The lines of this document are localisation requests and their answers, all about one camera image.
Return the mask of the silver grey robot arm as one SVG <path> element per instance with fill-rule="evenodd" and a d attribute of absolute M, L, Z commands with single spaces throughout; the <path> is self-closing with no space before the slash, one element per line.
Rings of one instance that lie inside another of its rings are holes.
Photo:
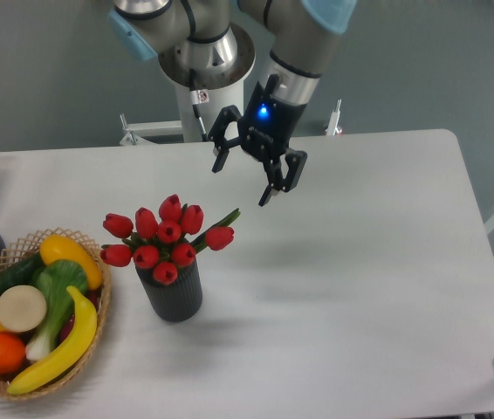
<path fill-rule="evenodd" d="M 261 203 L 294 189 L 307 159 L 289 141 L 346 31 L 353 1 L 240 1 L 274 37 L 250 97 L 250 36 L 230 20 L 229 1 L 117 1 L 108 19 L 140 60 L 156 59 L 175 84 L 187 141 L 213 143 L 219 171 L 232 148 L 267 176 Z"/>

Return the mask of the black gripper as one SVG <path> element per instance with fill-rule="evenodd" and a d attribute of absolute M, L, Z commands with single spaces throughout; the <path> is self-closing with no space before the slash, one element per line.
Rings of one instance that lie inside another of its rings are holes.
<path fill-rule="evenodd" d="M 240 144 L 245 153 L 263 163 L 268 185 L 258 202 L 264 207 L 278 192 L 294 189 L 303 172 L 308 154 L 289 147 L 294 128 L 305 111 L 305 105 L 292 105 L 278 98 L 278 80 L 257 83 L 242 116 L 235 105 L 224 107 L 209 131 L 216 160 L 212 172 L 217 173 L 229 156 L 231 148 Z M 239 136 L 227 139 L 226 131 L 237 122 Z"/>

